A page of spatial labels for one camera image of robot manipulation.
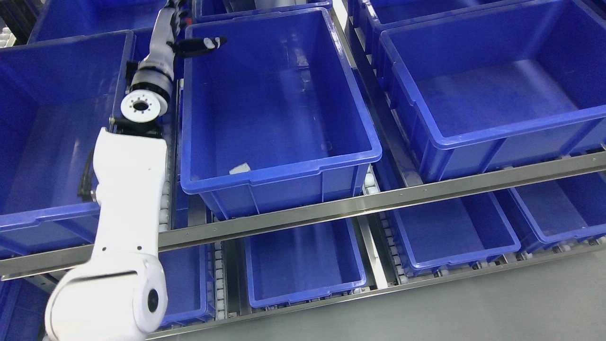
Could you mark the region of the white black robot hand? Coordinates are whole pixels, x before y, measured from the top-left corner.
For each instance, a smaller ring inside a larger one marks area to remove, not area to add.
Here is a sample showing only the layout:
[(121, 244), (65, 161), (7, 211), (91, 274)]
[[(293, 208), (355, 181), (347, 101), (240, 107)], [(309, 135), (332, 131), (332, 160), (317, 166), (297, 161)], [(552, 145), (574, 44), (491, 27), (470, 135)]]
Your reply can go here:
[(227, 43), (224, 36), (189, 37), (178, 40), (184, 27), (186, 0), (169, 0), (162, 7), (154, 23), (149, 54), (139, 64), (139, 69), (160, 72), (173, 78), (175, 58), (193, 58), (218, 50)]

